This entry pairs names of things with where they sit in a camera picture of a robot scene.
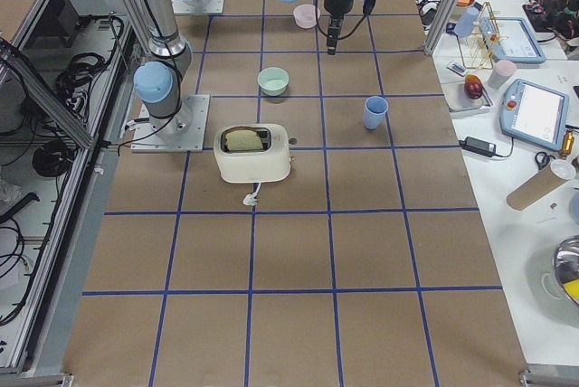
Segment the cardboard tube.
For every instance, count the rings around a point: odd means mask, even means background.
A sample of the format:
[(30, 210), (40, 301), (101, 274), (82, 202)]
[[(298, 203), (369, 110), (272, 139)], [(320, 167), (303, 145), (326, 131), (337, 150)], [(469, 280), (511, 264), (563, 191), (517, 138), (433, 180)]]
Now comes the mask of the cardboard tube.
[(506, 202), (511, 208), (522, 211), (575, 176), (576, 170), (572, 164), (555, 159), (510, 193)]

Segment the steel bowl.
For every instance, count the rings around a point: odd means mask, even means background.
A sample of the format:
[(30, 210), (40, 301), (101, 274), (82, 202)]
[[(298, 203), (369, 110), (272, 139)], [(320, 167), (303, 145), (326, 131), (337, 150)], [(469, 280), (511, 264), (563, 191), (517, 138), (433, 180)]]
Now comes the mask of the steel bowl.
[(578, 306), (578, 236), (559, 242), (552, 257), (551, 269), (541, 277), (548, 296), (568, 300)]

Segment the pink bowl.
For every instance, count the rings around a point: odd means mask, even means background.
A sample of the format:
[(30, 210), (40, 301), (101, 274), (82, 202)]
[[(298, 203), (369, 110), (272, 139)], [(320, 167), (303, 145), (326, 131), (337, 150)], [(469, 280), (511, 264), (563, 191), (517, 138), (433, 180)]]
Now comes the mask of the pink bowl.
[(318, 7), (312, 4), (298, 5), (293, 9), (295, 24), (301, 29), (314, 28), (320, 16)]

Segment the blue cup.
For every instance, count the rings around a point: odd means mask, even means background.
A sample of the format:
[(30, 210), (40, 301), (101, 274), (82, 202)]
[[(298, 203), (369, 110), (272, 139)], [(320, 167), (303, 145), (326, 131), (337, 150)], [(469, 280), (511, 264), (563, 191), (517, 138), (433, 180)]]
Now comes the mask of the blue cup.
[(385, 120), (385, 115), (389, 109), (386, 98), (382, 96), (371, 96), (365, 100), (363, 124), (366, 129), (377, 129)]

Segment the toast slice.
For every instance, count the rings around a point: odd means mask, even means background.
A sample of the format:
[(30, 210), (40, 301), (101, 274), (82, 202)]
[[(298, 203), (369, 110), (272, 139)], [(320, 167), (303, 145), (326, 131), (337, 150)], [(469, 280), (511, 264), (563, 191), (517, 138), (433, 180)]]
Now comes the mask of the toast slice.
[(229, 152), (259, 151), (263, 149), (259, 133), (248, 128), (226, 132), (225, 146)]

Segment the teach pendant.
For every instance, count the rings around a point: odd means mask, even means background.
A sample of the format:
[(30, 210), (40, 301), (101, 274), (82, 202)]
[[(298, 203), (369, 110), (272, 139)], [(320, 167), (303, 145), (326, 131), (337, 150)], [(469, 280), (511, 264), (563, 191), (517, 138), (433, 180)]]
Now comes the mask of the teach pendant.
[(517, 79), (503, 95), (499, 124), (503, 134), (556, 151), (562, 147), (569, 97)]
[(479, 30), (494, 61), (542, 64), (546, 56), (524, 18), (482, 17)]

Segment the pale pink cup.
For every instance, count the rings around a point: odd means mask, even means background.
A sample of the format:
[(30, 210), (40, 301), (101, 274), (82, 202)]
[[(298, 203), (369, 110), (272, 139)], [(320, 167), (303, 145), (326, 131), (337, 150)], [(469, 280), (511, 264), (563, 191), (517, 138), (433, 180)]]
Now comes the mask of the pale pink cup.
[(499, 60), (493, 67), (487, 80), (489, 88), (497, 90), (517, 71), (517, 65), (510, 60)]

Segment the mint green bowl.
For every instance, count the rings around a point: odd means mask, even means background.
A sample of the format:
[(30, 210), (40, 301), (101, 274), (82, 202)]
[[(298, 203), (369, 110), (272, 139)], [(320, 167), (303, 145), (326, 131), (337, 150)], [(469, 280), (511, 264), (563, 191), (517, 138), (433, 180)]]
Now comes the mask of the mint green bowl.
[(262, 93), (277, 97), (285, 92), (290, 76), (280, 67), (268, 67), (260, 71), (257, 81)]

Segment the black power adapter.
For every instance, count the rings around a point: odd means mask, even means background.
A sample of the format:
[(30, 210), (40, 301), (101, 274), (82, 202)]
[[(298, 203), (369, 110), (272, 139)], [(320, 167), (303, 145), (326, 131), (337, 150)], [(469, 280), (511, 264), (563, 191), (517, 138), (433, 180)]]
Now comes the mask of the black power adapter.
[(459, 141), (460, 147), (480, 156), (493, 157), (496, 155), (496, 145), (475, 137), (465, 137)]

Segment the teach pendant far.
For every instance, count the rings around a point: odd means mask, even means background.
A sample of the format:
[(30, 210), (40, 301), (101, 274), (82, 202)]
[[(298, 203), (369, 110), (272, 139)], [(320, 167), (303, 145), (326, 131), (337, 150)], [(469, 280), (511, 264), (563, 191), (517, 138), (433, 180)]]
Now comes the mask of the teach pendant far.
[(479, 30), (494, 61), (542, 64), (546, 56), (524, 18), (482, 17)]

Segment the red apple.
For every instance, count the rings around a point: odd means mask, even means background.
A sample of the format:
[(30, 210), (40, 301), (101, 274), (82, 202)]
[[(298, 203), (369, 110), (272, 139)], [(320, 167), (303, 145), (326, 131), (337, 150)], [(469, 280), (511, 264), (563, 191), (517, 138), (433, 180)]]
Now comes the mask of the red apple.
[(470, 99), (480, 99), (484, 91), (480, 78), (473, 74), (465, 76), (463, 88), (466, 96)]

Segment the teach pendant near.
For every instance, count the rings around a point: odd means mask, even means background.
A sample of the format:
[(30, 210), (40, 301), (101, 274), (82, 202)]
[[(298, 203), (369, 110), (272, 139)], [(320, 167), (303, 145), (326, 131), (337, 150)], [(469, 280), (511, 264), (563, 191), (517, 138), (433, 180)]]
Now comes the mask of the teach pendant near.
[(517, 79), (503, 95), (499, 124), (503, 134), (556, 151), (562, 147), (569, 97)]

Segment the cream toaster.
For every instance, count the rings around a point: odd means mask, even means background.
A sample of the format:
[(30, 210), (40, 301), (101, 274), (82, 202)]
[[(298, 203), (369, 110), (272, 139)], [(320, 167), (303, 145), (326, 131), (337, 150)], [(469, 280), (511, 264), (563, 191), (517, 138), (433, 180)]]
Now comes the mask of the cream toaster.
[[(259, 151), (229, 152), (225, 133), (236, 129), (257, 131), (263, 143)], [(221, 128), (214, 136), (214, 157), (222, 179), (232, 184), (278, 182), (290, 174), (290, 143), (278, 124), (249, 124)]]

